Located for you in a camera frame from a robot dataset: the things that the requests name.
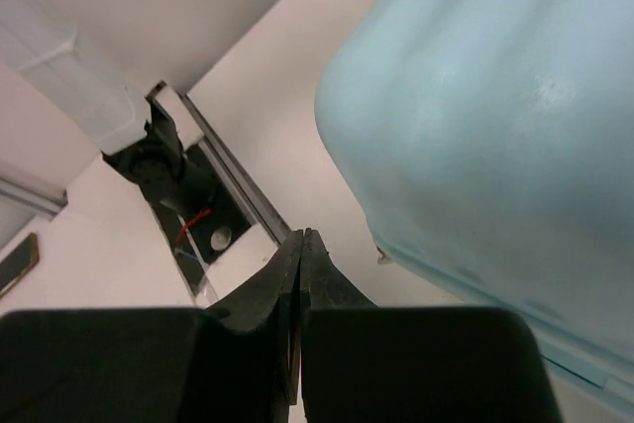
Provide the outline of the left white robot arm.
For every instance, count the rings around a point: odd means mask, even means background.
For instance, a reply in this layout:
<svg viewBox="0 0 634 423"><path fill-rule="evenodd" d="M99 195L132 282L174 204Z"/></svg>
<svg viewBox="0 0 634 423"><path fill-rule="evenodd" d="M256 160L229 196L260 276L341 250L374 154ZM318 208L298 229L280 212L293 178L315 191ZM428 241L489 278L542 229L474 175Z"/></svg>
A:
<svg viewBox="0 0 634 423"><path fill-rule="evenodd" d="M184 177L174 121L53 0L1 0L1 59L60 109L150 203Z"/></svg>

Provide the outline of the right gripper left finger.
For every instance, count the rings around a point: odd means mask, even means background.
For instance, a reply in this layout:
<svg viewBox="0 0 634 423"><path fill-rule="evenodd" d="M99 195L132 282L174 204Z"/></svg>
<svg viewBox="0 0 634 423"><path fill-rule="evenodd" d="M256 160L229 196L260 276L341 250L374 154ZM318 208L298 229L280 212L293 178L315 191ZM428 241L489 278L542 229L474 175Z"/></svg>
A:
<svg viewBox="0 0 634 423"><path fill-rule="evenodd" d="M303 235L212 306L16 311L1 321L5 422L284 422L298 396Z"/></svg>

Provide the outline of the silver zipper pull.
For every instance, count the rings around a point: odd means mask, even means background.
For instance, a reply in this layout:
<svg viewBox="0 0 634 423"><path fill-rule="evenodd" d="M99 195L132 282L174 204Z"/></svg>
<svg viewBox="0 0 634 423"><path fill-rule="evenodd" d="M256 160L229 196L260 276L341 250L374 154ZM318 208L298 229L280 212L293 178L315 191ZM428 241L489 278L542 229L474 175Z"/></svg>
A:
<svg viewBox="0 0 634 423"><path fill-rule="evenodd" d="M390 264L392 262L392 258L380 247L376 248L377 251L377 263L380 265Z"/></svg>

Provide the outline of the light blue hard-shell suitcase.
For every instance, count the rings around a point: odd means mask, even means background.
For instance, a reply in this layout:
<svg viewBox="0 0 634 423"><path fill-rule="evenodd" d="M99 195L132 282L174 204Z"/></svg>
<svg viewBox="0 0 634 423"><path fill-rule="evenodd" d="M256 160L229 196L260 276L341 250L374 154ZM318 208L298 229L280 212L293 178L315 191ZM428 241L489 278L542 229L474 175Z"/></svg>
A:
<svg viewBox="0 0 634 423"><path fill-rule="evenodd" d="M376 245L633 418L633 0L377 0L315 121Z"/></svg>

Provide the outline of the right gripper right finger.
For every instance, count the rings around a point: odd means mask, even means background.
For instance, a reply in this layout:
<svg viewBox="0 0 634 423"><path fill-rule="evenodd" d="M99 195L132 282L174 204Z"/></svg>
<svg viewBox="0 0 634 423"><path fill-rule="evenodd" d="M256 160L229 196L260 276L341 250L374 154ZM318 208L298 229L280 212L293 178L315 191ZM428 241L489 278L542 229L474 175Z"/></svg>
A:
<svg viewBox="0 0 634 423"><path fill-rule="evenodd" d="M317 231L300 258L301 390L310 422L558 422L536 340L482 306L379 307Z"/></svg>

